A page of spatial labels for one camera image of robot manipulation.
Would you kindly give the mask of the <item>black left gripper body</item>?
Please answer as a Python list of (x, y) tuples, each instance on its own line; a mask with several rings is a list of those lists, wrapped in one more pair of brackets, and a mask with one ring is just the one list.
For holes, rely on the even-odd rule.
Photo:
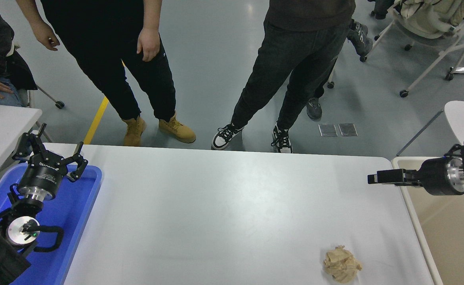
[(27, 192), (28, 189), (37, 187), (47, 192), (58, 192), (63, 176), (67, 173), (67, 167), (62, 166), (63, 157), (49, 152), (48, 160), (42, 154), (34, 154), (30, 157), (27, 169), (18, 182), (18, 192)]

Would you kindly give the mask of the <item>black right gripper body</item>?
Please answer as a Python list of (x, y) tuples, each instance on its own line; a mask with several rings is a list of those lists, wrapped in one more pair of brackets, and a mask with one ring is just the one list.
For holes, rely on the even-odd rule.
[(433, 158), (422, 163), (417, 171), (417, 178), (421, 186), (433, 196), (450, 196), (452, 187), (447, 178), (447, 164), (451, 159), (447, 157)]

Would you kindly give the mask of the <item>person's right hand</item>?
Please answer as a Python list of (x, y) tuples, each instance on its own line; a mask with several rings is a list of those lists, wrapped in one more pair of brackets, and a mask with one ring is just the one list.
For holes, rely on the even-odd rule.
[(60, 45), (59, 39), (56, 37), (52, 27), (45, 21), (32, 21), (30, 22), (31, 30), (36, 40), (41, 43), (46, 49), (57, 51)]

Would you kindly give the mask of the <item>person's left hand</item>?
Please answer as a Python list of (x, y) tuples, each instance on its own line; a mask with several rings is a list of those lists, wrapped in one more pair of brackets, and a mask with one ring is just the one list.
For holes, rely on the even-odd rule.
[(160, 35), (158, 28), (143, 28), (139, 33), (136, 53), (142, 55), (144, 62), (153, 60), (160, 51)]

